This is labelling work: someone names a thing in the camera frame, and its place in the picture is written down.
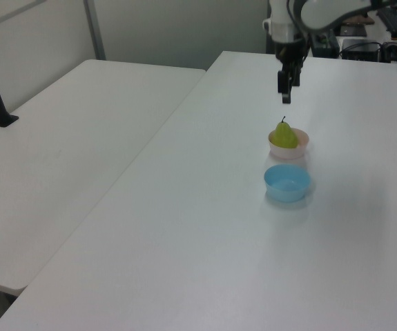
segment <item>green pear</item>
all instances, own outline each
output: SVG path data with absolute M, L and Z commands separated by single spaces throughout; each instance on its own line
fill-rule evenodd
M 298 138 L 290 125 L 282 121 L 276 126 L 275 132 L 272 134 L 271 142 L 273 145 L 281 148 L 296 148 L 298 146 Z

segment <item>table surface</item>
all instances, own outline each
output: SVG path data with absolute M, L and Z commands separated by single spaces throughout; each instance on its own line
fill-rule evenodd
M 223 52 L 2 316 L 4 330 L 397 330 L 397 66 Z M 313 186 L 270 201 L 283 115 Z
M 0 290 L 19 294 L 204 74 L 90 60 L 0 128 Z

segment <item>black cable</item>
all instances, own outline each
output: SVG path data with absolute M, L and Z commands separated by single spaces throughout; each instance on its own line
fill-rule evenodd
M 290 11 L 290 0 L 287 0 L 286 3 L 286 7 L 287 7 L 287 12 L 289 13 L 290 19 L 292 20 L 292 23 L 294 24 L 294 26 L 296 27 L 296 29 L 298 30 L 298 32 L 301 34 L 301 38 L 304 40 L 304 47 L 305 47 L 305 51 L 306 54 L 304 56 L 304 58 L 302 59 L 302 62 L 304 63 L 304 61 L 306 61 L 307 55 L 309 55 L 309 48 L 308 48 L 308 44 L 307 44 L 307 39 L 306 37 L 304 37 L 304 33 L 302 33 L 302 30 L 300 28 L 300 26 L 296 23 L 295 18 L 293 17 L 291 11 Z
M 383 43 L 383 46 L 385 46 L 385 45 L 388 45 L 388 46 L 396 45 L 397 46 L 397 43 L 396 42 L 391 42 L 391 41 L 386 41 L 386 42 Z
M 364 45 L 379 45 L 378 51 L 380 51 L 381 47 L 383 46 L 381 43 L 378 43 L 377 41 L 369 41 L 368 43 L 357 43 L 355 45 L 350 45 L 349 47 L 343 48 L 339 52 L 339 55 L 341 55 L 346 50 L 352 50 L 354 48 L 357 48 L 357 47 L 360 47 L 360 46 L 364 46 Z

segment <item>bowl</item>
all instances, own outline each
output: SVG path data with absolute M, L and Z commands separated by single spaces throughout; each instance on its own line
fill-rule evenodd
M 309 173 L 293 164 L 275 165 L 264 173 L 267 195 L 281 202 L 301 200 L 309 189 Z
M 296 146 L 296 148 L 282 148 L 273 145 L 271 140 L 272 134 L 275 132 L 274 130 L 269 134 L 270 153 L 284 160 L 293 160 L 304 155 L 307 144 L 309 143 L 309 136 L 306 132 L 299 129 L 292 128 L 292 131 L 296 134 L 296 137 L 298 138 L 298 146 Z

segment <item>white wall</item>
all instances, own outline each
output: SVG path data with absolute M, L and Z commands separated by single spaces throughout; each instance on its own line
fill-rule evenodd
M 12 112 L 94 59 L 83 0 L 47 0 L 0 23 L 0 92 Z
M 107 60 L 207 70 L 223 50 L 266 50 L 267 0 L 96 0 Z

